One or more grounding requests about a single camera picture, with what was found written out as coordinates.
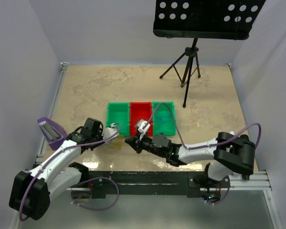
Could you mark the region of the green plastic bin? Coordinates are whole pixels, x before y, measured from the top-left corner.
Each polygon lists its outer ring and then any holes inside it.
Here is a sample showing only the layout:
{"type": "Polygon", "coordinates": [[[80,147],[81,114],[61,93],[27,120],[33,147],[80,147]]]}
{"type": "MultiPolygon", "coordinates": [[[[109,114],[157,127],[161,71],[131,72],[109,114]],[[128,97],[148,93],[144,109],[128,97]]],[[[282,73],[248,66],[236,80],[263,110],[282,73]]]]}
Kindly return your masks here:
{"type": "Polygon", "coordinates": [[[130,136],[130,103],[108,103],[106,126],[113,123],[122,125],[120,135],[130,136]]]}
{"type": "Polygon", "coordinates": [[[174,102],[165,101],[167,105],[160,105],[156,111],[155,108],[161,102],[152,102],[153,107],[153,135],[164,134],[165,136],[174,136],[176,128],[174,121],[176,121],[174,102]]]}

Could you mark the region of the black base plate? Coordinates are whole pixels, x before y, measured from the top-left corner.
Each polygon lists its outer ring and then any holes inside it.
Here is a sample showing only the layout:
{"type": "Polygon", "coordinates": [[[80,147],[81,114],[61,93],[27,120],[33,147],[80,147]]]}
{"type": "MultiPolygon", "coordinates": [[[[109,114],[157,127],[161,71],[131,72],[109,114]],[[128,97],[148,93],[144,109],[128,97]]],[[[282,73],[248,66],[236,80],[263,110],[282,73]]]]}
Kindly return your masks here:
{"type": "Polygon", "coordinates": [[[73,185],[73,191],[91,191],[92,198],[105,198],[115,195],[116,187],[120,195],[177,195],[188,198],[200,198],[204,186],[196,182],[203,172],[188,171],[88,171],[82,181],[96,178],[88,184],[73,185]]]}

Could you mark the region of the purple holder block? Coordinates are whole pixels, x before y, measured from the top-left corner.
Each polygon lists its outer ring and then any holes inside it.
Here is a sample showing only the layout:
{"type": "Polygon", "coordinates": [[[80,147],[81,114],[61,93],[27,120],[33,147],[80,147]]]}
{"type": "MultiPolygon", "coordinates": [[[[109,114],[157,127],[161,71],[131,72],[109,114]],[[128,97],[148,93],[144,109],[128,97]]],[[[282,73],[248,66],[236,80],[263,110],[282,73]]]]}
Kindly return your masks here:
{"type": "Polygon", "coordinates": [[[42,117],[37,122],[50,148],[54,151],[59,149],[67,137],[66,130],[47,117],[42,117]]]}

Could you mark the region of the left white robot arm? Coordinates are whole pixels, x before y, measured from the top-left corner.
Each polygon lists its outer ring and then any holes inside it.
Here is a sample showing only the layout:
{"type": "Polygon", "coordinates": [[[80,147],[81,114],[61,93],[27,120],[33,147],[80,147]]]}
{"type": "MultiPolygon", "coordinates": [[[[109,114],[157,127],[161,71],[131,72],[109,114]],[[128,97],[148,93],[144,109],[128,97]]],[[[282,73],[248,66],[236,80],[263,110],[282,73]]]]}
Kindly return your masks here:
{"type": "Polygon", "coordinates": [[[87,118],[83,126],[71,132],[58,150],[39,166],[20,171],[13,181],[9,207],[26,218],[39,220],[50,203],[67,188],[89,183],[89,170],[74,162],[84,151],[103,144],[103,124],[87,118]]]}

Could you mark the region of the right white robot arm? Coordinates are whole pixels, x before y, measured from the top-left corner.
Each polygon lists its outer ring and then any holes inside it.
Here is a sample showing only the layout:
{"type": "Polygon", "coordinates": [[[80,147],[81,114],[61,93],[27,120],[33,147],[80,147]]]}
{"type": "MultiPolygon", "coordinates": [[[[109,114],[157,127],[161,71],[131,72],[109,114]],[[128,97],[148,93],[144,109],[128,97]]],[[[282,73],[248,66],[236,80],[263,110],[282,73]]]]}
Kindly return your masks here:
{"type": "Polygon", "coordinates": [[[163,134],[149,138],[138,133],[125,139],[125,143],[138,154],[147,151],[164,158],[174,167],[213,160],[206,166],[203,175],[203,183],[207,187],[214,187],[233,172],[241,174],[245,180],[254,173],[256,146],[247,135],[235,136],[233,133],[220,132],[208,142],[184,146],[173,143],[163,134]]]}

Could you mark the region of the black music stand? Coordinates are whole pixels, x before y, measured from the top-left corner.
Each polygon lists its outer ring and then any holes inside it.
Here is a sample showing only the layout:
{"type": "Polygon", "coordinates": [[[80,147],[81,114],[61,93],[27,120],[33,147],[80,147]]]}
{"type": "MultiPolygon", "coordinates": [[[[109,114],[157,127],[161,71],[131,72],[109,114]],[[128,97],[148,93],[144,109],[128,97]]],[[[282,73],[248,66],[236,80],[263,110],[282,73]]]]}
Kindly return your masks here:
{"type": "Polygon", "coordinates": [[[264,0],[158,0],[153,33],[162,38],[192,38],[170,69],[187,57],[181,87],[189,89],[193,73],[200,73],[197,42],[199,39],[246,40],[264,0]]]}

